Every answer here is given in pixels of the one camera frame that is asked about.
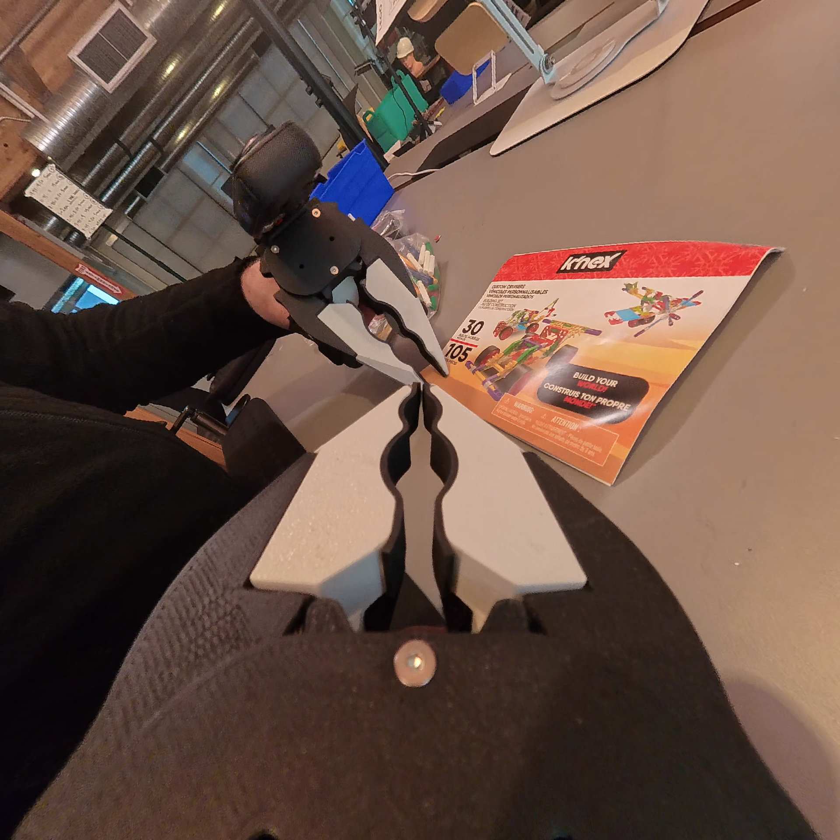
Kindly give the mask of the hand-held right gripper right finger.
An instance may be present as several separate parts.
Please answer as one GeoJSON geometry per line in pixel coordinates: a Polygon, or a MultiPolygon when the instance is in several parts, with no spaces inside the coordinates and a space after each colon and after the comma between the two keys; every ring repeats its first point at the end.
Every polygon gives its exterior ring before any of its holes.
{"type": "Polygon", "coordinates": [[[477,633],[500,601],[580,590],[587,579],[518,446],[447,394],[423,387],[435,501],[433,566],[451,628],[477,633]]]}

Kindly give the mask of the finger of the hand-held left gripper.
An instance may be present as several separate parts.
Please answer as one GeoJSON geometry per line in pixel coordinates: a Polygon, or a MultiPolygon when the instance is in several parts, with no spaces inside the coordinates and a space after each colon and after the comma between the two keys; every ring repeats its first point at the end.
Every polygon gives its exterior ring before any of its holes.
{"type": "Polygon", "coordinates": [[[353,352],[357,361],[402,384],[422,382],[419,374],[402,362],[388,343],[370,333],[354,304],[330,303],[320,311],[318,320],[353,352]]]}
{"type": "Polygon", "coordinates": [[[448,376],[448,364],[427,319],[422,302],[410,280],[403,281],[381,259],[368,266],[361,281],[372,308],[386,313],[398,324],[400,334],[414,342],[426,362],[442,376],[448,376]]]}

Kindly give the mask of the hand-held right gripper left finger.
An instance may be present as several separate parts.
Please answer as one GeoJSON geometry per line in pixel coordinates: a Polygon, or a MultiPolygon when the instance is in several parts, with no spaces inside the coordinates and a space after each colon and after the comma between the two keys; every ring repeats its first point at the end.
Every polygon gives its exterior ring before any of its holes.
{"type": "Polygon", "coordinates": [[[354,627],[389,628],[406,553],[396,482],[421,395],[399,389],[320,447],[250,575],[256,589],[332,599],[354,627]]]}

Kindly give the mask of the toy instruction booklet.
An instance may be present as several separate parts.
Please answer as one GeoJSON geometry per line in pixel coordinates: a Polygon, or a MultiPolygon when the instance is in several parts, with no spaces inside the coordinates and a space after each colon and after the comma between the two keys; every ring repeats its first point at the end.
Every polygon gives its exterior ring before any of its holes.
{"type": "Polygon", "coordinates": [[[655,408],[782,248],[654,241],[510,257],[423,377],[606,486],[655,408]]]}

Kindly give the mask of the person's left forearm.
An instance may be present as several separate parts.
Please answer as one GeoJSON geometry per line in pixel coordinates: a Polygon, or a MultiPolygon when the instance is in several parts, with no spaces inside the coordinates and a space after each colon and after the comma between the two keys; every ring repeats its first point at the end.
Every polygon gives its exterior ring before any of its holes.
{"type": "Polygon", "coordinates": [[[2,387],[123,414],[287,334],[244,298],[236,259],[183,283],[72,314],[2,305],[2,387]]]}

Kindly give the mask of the person's left hand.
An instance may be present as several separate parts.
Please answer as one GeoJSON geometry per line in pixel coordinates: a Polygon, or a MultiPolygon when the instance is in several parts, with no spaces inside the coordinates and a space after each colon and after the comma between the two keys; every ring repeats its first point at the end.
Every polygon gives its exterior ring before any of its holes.
{"type": "Polygon", "coordinates": [[[258,259],[244,264],[240,286],[245,300],[257,316],[279,329],[290,330],[289,311],[275,298],[278,286],[273,277],[264,276],[258,259]]]}

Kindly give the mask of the clear bag of toy rods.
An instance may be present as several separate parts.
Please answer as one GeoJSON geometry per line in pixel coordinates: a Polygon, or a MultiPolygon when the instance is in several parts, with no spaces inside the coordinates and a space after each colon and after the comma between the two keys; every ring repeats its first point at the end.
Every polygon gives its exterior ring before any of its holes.
{"type": "Polygon", "coordinates": [[[431,319],[438,310],[441,289],[440,269],[432,241],[423,234],[409,232],[404,210],[382,210],[372,228],[391,241],[431,319]]]}

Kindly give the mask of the blue plastic bin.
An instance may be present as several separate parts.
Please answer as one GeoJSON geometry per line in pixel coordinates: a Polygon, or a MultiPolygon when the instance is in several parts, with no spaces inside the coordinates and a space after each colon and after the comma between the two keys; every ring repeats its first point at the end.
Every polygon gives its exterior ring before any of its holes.
{"type": "MultiPolygon", "coordinates": [[[[482,65],[480,65],[477,69],[478,76],[481,76],[485,73],[487,68],[490,66],[490,60],[488,59],[482,65]]],[[[444,82],[443,86],[440,90],[440,96],[447,102],[448,105],[454,105],[459,99],[462,99],[467,93],[472,93],[473,82],[472,76],[460,74],[457,71],[453,71],[448,79],[444,82]]],[[[487,90],[489,89],[488,85],[484,84],[483,82],[479,82],[476,90],[478,91],[476,97],[478,101],[482,98],[487,90]]]]}
{"type": "Polygon", "coordinates": [[[393,186],[364,140],[329,170],[327,181],[315,187],[311,198],[336,203],[343,214],[372,226],[393,194],[393,186]]]}

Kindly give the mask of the black desk mat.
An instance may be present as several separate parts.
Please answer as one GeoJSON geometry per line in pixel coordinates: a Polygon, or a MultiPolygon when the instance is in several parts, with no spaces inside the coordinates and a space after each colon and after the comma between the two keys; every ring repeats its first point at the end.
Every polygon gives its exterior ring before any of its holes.
{"type": "Polygon", "coordinates": [[[522,90],[519,93],[521,96],[499,103],[443,138],[428,152],[423,162],[416,166],[416,170],[419,172],[443,168],[495,140],[516,111],[526,91],[522,90]]]}

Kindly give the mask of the red arrow sign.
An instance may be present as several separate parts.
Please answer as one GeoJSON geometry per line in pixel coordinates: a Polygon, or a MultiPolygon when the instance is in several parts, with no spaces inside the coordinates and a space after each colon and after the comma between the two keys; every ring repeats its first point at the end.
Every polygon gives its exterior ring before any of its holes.
{"type": "Polygon", "coordinates": [[[100,271],[94,269],[83,261],[78,261],[71,271],[76,277],[83,278],[93,286],[96,286],[102,291],[108,293],[110,296],[119,300],[131,299],[137,296],[135,292],[122,286],[116,280],[102,274],[100,271]]]}

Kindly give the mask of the person's black clothing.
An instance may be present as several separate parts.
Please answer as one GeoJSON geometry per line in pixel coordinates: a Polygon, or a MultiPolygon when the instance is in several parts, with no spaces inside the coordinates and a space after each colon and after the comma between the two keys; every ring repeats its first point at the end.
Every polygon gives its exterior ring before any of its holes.
{"type": "Polygon", "coordinates": [[[255,492],[162,426],[2,385],[2,838],[154,605],[255,492]]]}

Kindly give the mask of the paned window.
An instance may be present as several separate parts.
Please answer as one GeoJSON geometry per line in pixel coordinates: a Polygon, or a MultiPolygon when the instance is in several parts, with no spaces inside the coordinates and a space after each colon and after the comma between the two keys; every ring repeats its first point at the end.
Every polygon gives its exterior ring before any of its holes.
{"type": "Polygon", "coordinates": [[[74,313],[103,303],[116,305],[119,299],[80,277],[71,276],[48,300],[45,310],[55,313],[74,313]]]}

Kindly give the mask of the white paper chart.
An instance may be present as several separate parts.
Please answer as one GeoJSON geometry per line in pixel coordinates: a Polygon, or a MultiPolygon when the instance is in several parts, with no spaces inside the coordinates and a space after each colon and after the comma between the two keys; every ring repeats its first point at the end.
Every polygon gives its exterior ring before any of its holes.
{"type": "Polygon", "coordinates": [[[47,233],[86,247],[113,210],[86,192],[53,163],[30,169],[21,214],[47,233]]]}

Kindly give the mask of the white document stand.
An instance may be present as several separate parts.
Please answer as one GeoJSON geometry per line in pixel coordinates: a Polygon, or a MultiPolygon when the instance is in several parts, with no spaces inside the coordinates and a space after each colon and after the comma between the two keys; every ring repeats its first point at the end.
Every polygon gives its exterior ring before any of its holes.
{"type": "Polygon", "coordinates": [[[683,46],[708,2],[613,2],[554,56],[501,2],[479,5],[538,72],[490,147],[497,157],[659,68],[683,46]]]}

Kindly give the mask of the silver air duct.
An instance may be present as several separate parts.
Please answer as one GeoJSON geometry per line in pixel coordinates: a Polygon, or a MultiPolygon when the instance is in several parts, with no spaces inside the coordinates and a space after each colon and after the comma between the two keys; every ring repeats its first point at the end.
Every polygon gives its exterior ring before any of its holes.
{"type": "Polygon", "coordinates": [[[242,2],[109,2],[67,53],[69,79],[22,129],[25,147],[68,168],[105,133],[133,146],[245,19],[242,2]]]}

